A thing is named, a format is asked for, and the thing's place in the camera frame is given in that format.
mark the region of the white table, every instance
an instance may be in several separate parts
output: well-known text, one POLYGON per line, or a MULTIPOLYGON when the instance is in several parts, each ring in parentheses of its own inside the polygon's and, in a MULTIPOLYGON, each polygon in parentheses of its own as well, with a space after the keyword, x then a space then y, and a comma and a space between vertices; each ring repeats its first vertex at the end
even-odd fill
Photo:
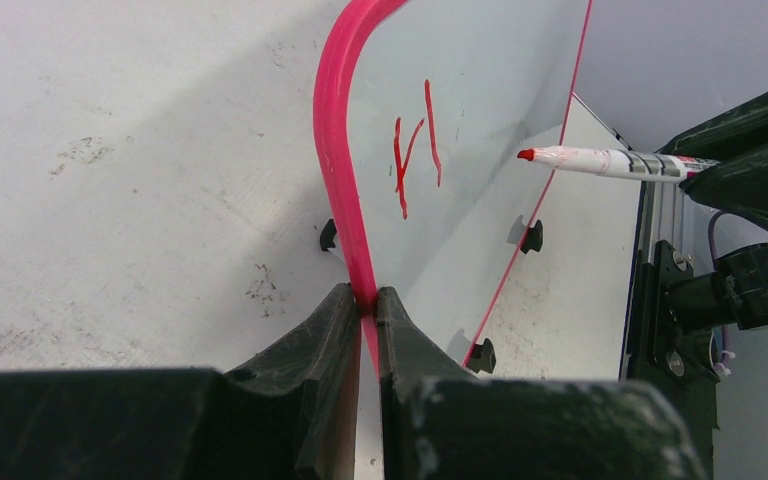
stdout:
MULTIPOLYGON (((344 1, 0 0, 0 369, 237 366, 344 265, 311 132, 344 1)), ((617 146, 574 102, 567 143, 617 146)), ((616 378, 639 185, 561 173, 485 330, 497 376, 616 378)), ((363 358, 357 478, 380 476, 363 358)))

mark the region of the red marker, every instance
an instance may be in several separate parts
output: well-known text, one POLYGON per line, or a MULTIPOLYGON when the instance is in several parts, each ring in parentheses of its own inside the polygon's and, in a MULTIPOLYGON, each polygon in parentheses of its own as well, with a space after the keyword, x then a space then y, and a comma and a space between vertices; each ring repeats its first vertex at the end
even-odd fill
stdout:
POLYGON ((573 147, 529 148, 517 157, 556 170, 664 183, 681 183, 719 164, 716 160, 692 157, 573 147))

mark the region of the red marker tip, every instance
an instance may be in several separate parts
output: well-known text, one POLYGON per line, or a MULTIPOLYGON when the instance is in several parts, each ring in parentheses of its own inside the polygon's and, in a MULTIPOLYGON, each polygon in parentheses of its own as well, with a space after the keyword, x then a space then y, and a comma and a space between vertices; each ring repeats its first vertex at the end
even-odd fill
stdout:
POLYGON ((517 154, 517 158, 524 158, 525 160, 528 160, 529 162, 534 160, 534 149, 529 148, 528 150, 522 150, 517 154))

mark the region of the pink frame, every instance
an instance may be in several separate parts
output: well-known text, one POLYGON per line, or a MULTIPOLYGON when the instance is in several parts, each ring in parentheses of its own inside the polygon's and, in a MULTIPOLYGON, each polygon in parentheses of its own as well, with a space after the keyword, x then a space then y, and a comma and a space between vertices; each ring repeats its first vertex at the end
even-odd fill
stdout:
MULTIPOLYGON (((313 135, 316 143, 316 152, 319 155, 319 165, 322 169, 322 178, 325 181, 325 189, 334 214, 334 222, 340 236, 340 244, 343 247, 343 255, 349 272, 349 281, 352 283, 358 308, 362 316, 362 328, 367 339, 369 351, 372 354, 372 363, 378 371, 378 333, 372 314, 375 312, 375 303, 378 297, 378 287, 375 282, 375 274, 372 266, 372 257, 369 253, 369 244, 366 238, 366 229, 363 224, 363 211, 360 206, 360 195, 355 182, 354 168, 349 151, 349 139, 346 132, 348 117, 349 90, 352 84, 358 57, 369 36, 375 28, 387 19, 393 12, 399 9, 409 0, 353 0, 343 9, 343 12, 334 23, 331 33, 322 49, 322 57, 319 60, 319 69, 316 73, 316 85, 313 90, 313 135)), ((573 78, 570 85, 570 98, 567 102, 567 112, 564 116, 564 124, 561 128, 561 141, 564 138, 569 107, 572 102, 572 89, 575 85, 575 77, 578 74, 578 64, 581 59, 581 48, 584 45, 584 36, 590 19, 592 0, 588 0, 587 14, 584 20, 584 28, 581 32, 578 58, 576 59, 573 78)), ((552 183, 554 172, 546 182, 537 207, 528 220, 531 226, 540 204, 552 183)), ((525 236, 520 240, 520 245, 525 241, 525 236)), ((472 341, 472 347, 467 352, 462 363, 472 353, 475 342, 478 341, 481 331, 490 317, 490 312, 496 304, 499 292, 508 278, 514 261, 518 257, 519 250, 511 257, 505 274, 499 282, 499 287, 493 295, 487 312, 481 321, 478 331, 472 341)))

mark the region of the red handwriting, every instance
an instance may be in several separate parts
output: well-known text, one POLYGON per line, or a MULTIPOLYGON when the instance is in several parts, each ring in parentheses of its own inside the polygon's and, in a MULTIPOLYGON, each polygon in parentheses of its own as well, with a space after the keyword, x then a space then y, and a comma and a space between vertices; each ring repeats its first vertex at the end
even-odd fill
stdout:
POLYGON ((410 164, 410 156, 413 151, 413 144, 416 142, 416 136, 419 134, 419 130, 425 124, 425 119, 419 121, 416 128, 413 129, 413 135, 411 135, 410 142, 408 143, 408 151, 405 153, 405 163, 402 165, 402 149, 399 146, 399 137, 402 130, 402 117, 396 118, 396 132, 393 137, 393 150, 396 155, 396 192, 399 194, 399 203, 402 205, 402 218, 408 218, 408 201, 405 198, 405 174, 408 173, 408 164, 410 164))
POLYGON ((428 135, 431 137, 431 158, 437 167, 437 187, 443 178, 443 164, 440 163, 440 155, 437 154, 437 134, 434 131, 434 109, 431 107, 431 82, 425 79, 425 110, 428 112, 428 135))
MULTIPOLYGON (((437 153, 437 135, 434 130, 434 109, 431 106, 431 82, 425 80, 425 110, 428 113, 428 134, 431 138, 431 158, 434 160, 434 166, 437 167, 437 186, 443 178, 443 165, 440 163, 440 155, 437 153)), ((399 194, 399 203, 402 206, 402 218, 408 218, 408 201, 405 197, 405 174, 408 173, 408 164, 410 163, 413 144, 416 136, 425 124, 425 119, 419 121, 411 135, 408 143, 408 151, 405 153, 405 162, 402 164, 402 149, 399 145, 402 129, 402 117, 396 118, 395 135, 393 136, 393 153, 396 158, 396 193, 399 194)))

